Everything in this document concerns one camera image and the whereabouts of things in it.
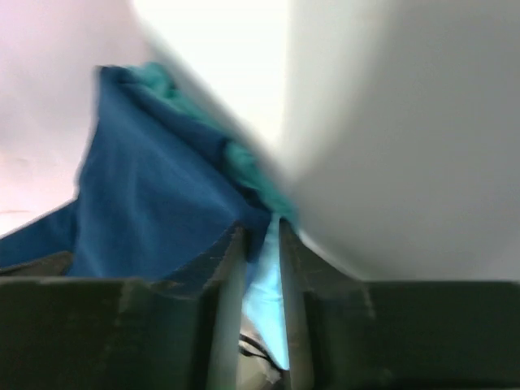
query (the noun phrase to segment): white wall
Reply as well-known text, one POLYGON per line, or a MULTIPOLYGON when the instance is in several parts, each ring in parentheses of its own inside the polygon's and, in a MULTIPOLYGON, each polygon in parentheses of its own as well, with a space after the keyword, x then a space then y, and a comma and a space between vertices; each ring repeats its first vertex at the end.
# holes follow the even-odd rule
POLYGON ((0 0, 0 236, 73 196, 95 67, 148 56, 124 0, 0 0))
POLYGON ((145 3, 145 25, 156 8, 179 26, 154 33, 274 163, 331 262, 520 277, 518 1, 145 3))
POLYGON ((283 165, 307 233, 368 277, 520 278, 520 3, 327 3, 292 11, 283 165))

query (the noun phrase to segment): light blue fabric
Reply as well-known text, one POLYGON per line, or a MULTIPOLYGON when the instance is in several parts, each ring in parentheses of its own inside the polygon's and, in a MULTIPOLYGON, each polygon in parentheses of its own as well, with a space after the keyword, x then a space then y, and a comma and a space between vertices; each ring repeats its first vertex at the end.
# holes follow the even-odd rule
MULTIPOLYGON (((156 97, 167 102, 179 113, 228 133, 175 87, 160 64, 147 63, 143 67, 132 67, 132 70, 156 97)), ((297 225, 297 212, 291 202, 258 169, 256 158, 238 142, 227 143, 223 171, 238 184, 252 189, 273 213, 258 259, 257 273, 244 297, 243 311, 257 328, 276 363, 288 370, 278 225, 280 217, 297 225)))

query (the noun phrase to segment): blue fabric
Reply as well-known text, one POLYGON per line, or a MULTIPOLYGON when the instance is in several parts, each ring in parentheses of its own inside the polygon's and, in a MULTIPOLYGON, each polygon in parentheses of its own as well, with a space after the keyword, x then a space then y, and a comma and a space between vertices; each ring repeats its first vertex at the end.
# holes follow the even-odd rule
POLYGON ((71 250, 70 276, 167 279, 235 222, 258 259, 271 214, 221 174, 225 135, 120 67, 99 73, 97 115, 77 199, 0 240, 0 267, 71 250))
MULTIPOLYGON (((168 104, 176 112, 211 126, 222 134, 229 133, 187 99, 175 87, 175 83, 160 64, 147 63, 143 67, 131 69, 156 98, 168 104)), ((224 147, 223 172, 241 187, 255 192, 260 201, 273 211, 271 225, 267 230, 260 253, 258 269, 248 268, 248 281, 252 283, 245 295, 243 308, 262 336, 276 363, 281 368, 288 370, 278 225, 280 216, 296 225, 297 212, 291 202, 258 168, 256 158, 236 141, 231 140, 224 147)))

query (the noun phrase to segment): dark blue cloth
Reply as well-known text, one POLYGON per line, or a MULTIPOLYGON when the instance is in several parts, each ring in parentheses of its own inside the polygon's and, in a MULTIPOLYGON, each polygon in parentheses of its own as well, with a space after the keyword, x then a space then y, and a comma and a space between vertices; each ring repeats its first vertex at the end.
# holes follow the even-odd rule
POLYGON ((71 276, 167 279, 234 223, 250 234, 248 259, 258 257, 271 214, 221 173, 228 139, 134 77, 101 69, 77 199, 0 240, 0 267, 70 250, 71 276))

